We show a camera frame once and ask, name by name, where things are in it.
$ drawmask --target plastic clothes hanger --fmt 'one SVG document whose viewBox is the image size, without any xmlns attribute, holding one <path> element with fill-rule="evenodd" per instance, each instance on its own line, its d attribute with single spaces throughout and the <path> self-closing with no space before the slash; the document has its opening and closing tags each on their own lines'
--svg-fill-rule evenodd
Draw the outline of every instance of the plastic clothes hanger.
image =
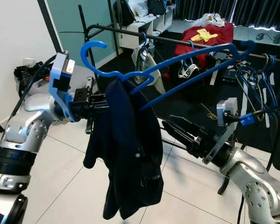
<svg viewBox="0 0 280 224">
<path fill-rule="evenodd" d="M 227 67 L 228 65 L 236 62 L 238 59 L 244 58 L 246 56 L 248 56 L 250 53 L 252 53 L 255 49 L 255 42 L 254 41 L 245 41 L 245 42 L 241 42 L 242 46 L 247 47 L 247 50 L 244 51 L 243 53 L 239 54 L 237 48 L 235 47 L 234 44 L 232 43 L 226 43 L 226 44 L 221 44 L 221 45 L 216 45 L 216 46 L 212 46 L 212 47 L 208 47 L 208 48 L 204 48 L 204 49 L 199 49 L 196 51 L 191 51 L 188 52 L 186 54 L 183 55 L 179 55 L 173 58 L 170 58 L 168 60 L 165 60 L 157 65 L 155 65 L 154 67 L 151 67 L 145 71 L 133 71 L 133 72 L 129 72 L 126 75 L 121 74 L 119 71 L 112 71 L 112 72 L 101 72 L 100 70 L 96 69 L 95 67 L 93 67 L 86 58 L 86 52 L 88 50 L 88 48 L 90 47 L 102 47 L 102 48 L 106 48 L 106 44 L 101 42 L 101 41 L 89 41 L 87 43 L 85 43 L 82 48 L 81 48 L 81 58 L 83 63 L 92 71 L 96 72 L 98 75 L 104 76 L 104 77 L 112 77 L 112 76 L 118 76 L 121 80 L 126 80 L 130 77 L 133 76 L 146 76 L 149 77 L 149 79 L 147 81 L 145 81 L 144 83 L 142 83 L 140 86 L 136 87 L 134 90 L 131 91 L 131 94 L 135 94 L 136 92 L 138 92 L 140 89 L 144 88 L 145 86 L 147 86 L 149 83 L 151 83 L 153 81 L 153 77 L 150 75 L 150 73 L 161 69 L 165 66 L 168 66 L 170 64 L 173 64 L 175 62 L 179 62 L 183 59 L 189 58 L 189 57 L 194 57 L 197 55 L 201 55 L 201 54 L 205 54 L 205 53 L 209 53 L 212 51 L 221 51 L 221 50 L 225 50 L 228 49 L 229 52 L 233 55 L 233 58 L 201 73 L 198 76 L 195 76 L 191 79 L 189 79 L 188 81 L 176 86 L 175 88 L 167 91 L 166 93 L 164 93 L 163 95 L 153 99 L 152 101 L 148 102 L 146 105 L 142 106 L 140 108 L 140 111 L 150 107 L 151 105 L 159 102 L 160 100 L 166 98 L 167 96 L 181 90 L 182 88 L 190 85 L 193 82 L 196 82 L 204 77 L 206 77 L 209 74 L 212 74 L 214 71 L 219 70 L 221 68 Z"/>
</svg>

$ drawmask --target black floor mat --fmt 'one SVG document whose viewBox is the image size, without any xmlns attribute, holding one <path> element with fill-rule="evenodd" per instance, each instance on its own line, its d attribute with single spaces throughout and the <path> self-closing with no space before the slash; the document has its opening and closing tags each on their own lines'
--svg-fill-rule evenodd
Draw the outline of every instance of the black floor mat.
<svg viewBox="0 0 280 224">
<path fill-rule="evenodd" d="M 182 34 L 165 32 L 161 36 L 171 39 L 180 40 Z M 233 42 L 238 50 L 245 50 L 241 45 L 240 41 Z M 174 43 L 168 42 L 155 42 L 155 48 L 160 53 L 154 54 L 154 59 L 156 63 L 162 62 L 163 60 L 169 59 L 172 57 L 173 52 L 175 50 Z M 265 45 L 265 44 L 257 44 L 255 52 L 256 54 L 272 54 L 276 55 L 277 58 L 280 58 L 280 47 L 273 45 Z M 131 59 L 132 50 L 126 49 L 118 58 L 115 58 L 102 66 L 100 69 L 102 71 L 113 71 L 119 70 L 123 74 L 128 73 L 130 71 L 134 71 L 134 65 Z M 252 63 L 252 67 L 256 69 L 261 69 L 264 66 L 264 61 L 249 58 L 249 62 Z M 167 68 L 163 68 L 160 70 L 162 74 L 167 72 Z M 274 70 L 275 74 L 280 74 L 280 66 L 277 66 Z M 106 86 L 115 78 L 99 78 L 99 84 L 103 92 L 105 91 Z M 168 79 L 162 78 L 165 89 L 168 91 L 173 88 L 172 84 Z M 146 95 L 149 100 L 152 100 L 158 97 L 160 94 L 156 91 L 153 86 L 148 86 L 142 90 L 142 92 Z M 237 97 L 238 98 L 238 106 L 242 105 L 242 97 L 243 92 L 239 86 L 233 84 L 227 84 L 224 82 L 220 82 L 218 79 L 216 80 L 215 86 L 207 86 L 205 88 L 204 94 L 207 94 L 207 98 L 203 102 L 209 110 L 213 113 L 216 113 L 216 104 L 222 100 L 227 99 L 228 97 Z M 170 114 L 175 114 L 179 116 L 184 116 L 187 119 L 191 120 L 198 125 L 202 125 L 208 129 L 213 129 L 216 133 L 222 133 L 222 128 L 217 126 L 217 123 L 207 117 L 208 112 L 200 105 L 193 104 L 188 101 L 188 97 L 181 92 L 177 92 L 172 94 L 171 96 L 163 99 L 162 101 L 153 105 L 153 108 L 156 111 L 157 116 L 161 118 L 168 119 Z M 242 127 L 240 124 L 238 125 L 237 130 L 237 139 L 239 142 L 247 142 L 249 146 L 261 149 L 263 151 L 270 152 L 270 133 L 269 129 L 265 127 L 265 123 L 260 123 L 254 126 L 246 126 Z M 274 165 L 276 168 L 280 169 L 280 143 L 278 146 L 278 153 L 274 160 Z"/>
</svg>

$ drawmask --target white wall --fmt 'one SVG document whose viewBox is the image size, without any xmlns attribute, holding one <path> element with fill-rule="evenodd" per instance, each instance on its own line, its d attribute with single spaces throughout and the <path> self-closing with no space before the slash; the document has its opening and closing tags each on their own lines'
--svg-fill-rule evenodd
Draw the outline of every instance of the white wall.
<svg viewBox="0 0 280 224">
<path fill-rule="evenodd" d="M 36 0 L 0 0 L 0 122 L 19 99 L 15 67 L 25 57 L 44 62 L 55 53 Z"/>
</svg>

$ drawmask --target black bag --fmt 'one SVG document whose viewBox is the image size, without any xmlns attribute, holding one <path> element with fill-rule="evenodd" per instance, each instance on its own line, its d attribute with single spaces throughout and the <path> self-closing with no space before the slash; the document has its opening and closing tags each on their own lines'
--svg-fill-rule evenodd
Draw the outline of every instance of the black bag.
<svg viewBox="0 0 280 224">
<path fill-rule="evenodd" d="M 164 0 L 148 0 L 147 6 L 148 13 L 152 13 L 154 15 L 164 15 L 166 12 Z"/>
<path fill-rule="evenodd" d="M 121 27 L 126 27 L 134 22 L 135 20 L 134 14 L 131 11 L 126 0 L 117 0 L 114 3 L 113 8 L 115 11 L 117 22 Z"/>
</svg>

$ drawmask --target red garment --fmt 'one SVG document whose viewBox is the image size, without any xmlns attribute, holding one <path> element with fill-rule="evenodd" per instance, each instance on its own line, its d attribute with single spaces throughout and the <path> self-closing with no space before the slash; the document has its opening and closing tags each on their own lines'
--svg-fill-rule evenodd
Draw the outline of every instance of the red garment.
<svg viewBox="0 0 280 224">
<path fill-rule="evenodd" d="M 206 27 L 192 27 L 190 29 L 187 29 L 182 34 L 182 41 L 186 41 L 186 42 L 190 41 L 193 36 L 198 34 L 197 30 L 203 28 L 209 31 L 210 34 L 218 34 L 218 36 L 210 38 L 209 41 L 207 42 L 201 40 L 201 41 L 193 41 L 193 43 L 213 46 L 217 44 L 231 43 L 233 41 L 233 24 L 228 22 L 225 23 L 225 27 L 208 25 Z M 174 51 L 174 56 L 182 55 L 190 51 L 192 51 L 192 47 L 188 47 L 185 45 L 177 45 Z M 206 55 L 207 54 L 196 56 L 196 59 L 199 61 L 199 66 L 202 68 L 202 70 L 205 70 L 206 68 L 206 59 L 205 59 Z"/>
</svg>

